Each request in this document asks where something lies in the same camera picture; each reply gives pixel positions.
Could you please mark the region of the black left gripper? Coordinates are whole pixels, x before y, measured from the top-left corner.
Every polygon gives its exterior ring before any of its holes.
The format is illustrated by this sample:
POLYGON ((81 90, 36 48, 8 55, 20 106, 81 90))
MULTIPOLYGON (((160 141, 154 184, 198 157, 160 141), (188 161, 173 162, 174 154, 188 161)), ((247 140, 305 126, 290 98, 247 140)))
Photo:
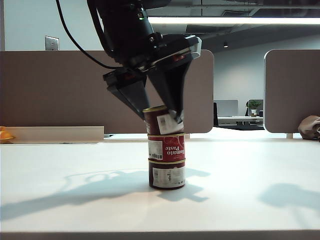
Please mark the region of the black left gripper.
POLYGON ((107 90, 144 118, 143 110, 150 107, 145 89, 147 76, 131 69, 147 71, 151 68, 147 75, 152 85, 171 117, 181 123, 184 120, 185 76, 193 60, 188 52, 193 46, 193 35, 161 35, 159 32, 129 41, 119 49, 119 63, 127 68, 117 68, 103 75, 107 90))

